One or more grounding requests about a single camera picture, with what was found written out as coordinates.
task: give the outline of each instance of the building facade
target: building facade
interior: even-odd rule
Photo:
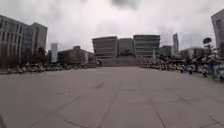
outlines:
[[[58,44],[52,43],[51,44],[51,63],[58,62]]]
[[[160,56],[171,57],[172,56],[172,46],[164,45],[159,48]]]
[[[179,54],[179,39],[178,34],[173,35],[173,55]]]
[[[119,56],[135,56],[135,46],[132,38],[121,38],[118,41]]]
[[[98,59],[116,58],[118,55],[118,38],[100,37],[92,39],[95,57]]]
[[[80,64],[94,59],[94,54],[75,46],[73,49],[58,52],[58,62],[61,64]]]
[[[200,47],[192,47],[185,50],[180,51],[180,55],[182,59],[195,59],[195,58],[204,58],[207,54],[207,50],[205,48]]]
[[[224,9],[212,16],[216,46],[219,48],[219,56],[224,59]]]
[[[39,47],[45,49],[46,38],[47,27],[27,25],[0,15],[0,63],[29,61]]]
[[[134,35],[134,44],[137,58],[159,57],[159,35]]]

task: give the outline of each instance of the stone pavement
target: stone pavement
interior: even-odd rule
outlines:
[[[0,76],[8,128],[224,128],[224,85],[137,67]]]

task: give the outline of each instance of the sky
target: sky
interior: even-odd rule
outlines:
[[[211,16],[224,0],[0,0],[0,15],[48,27],[47,48],[80,45],[92,51],[92,38],[159,34],[161,46],[179,34],[180,49],[203,46],[214,31]]]

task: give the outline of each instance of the office building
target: office building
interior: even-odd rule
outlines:
[[[179,54],[179,39],[178,34],[173,35],[173,55]]]
[[[46,38],[47,27],[38,23],[27,25],[0,15],[1,64],[12,59],[18,63],[29,62],[38,48],[45,49]]]
[[[212,24],[219,56],[224,59],[224,9],[212,16]]]
[[[192,47],[180,51],[182,59],[202,59],[206,56],[207,50],[201,47]]]
[[[132,38],[121,38],[118,40],[118,55],[135,56],[135,47]]]
[[[51,44],[51,63],[56,63],[58,61],[58,44]]]
[[[159,57],[159,35],[134,35],[134,44],[137,58]]]
[[[61,64],[80,64],[94,59],[94,54],[75,46],[72,49],[59,51],[58,62]]]
[[[164,57],[171,57],[172,56],[172,46],[164,45],[159,48],[159,55]]]
[[[116,36],[92,39],[95,57],[98,59],[116,58],[118,53],[118,38]]]

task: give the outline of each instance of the gray building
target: gray building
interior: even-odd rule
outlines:
[[[173,35],[173,55],[179,54],[179,39],[178,34]]]
[[[118,38],[116,36],[92,39],[95,57],[98,59],[116,58],[118,53]]]
[[[171,57],[172,56],[172,46],[164,45],[159,48],[159,54],[164,57]]]
[[[38,23],[27,25],[0,15],[0,58],[29,61],[39,47],[45,49],[47,27]]]
[[[180,51],[182,59],[202,59],[206,56],[207,50],[201,47],[191,47]]]
[[[212,24],[215,31],[216,46],[219,55],[224,58],[224,9],[212,16]]]
[[[119,56],[135,56],[134,41],[132,38],[121,38],[118,41]]]
[[[159,35],[134,35],[134,44],[137,58],[159,57]]]

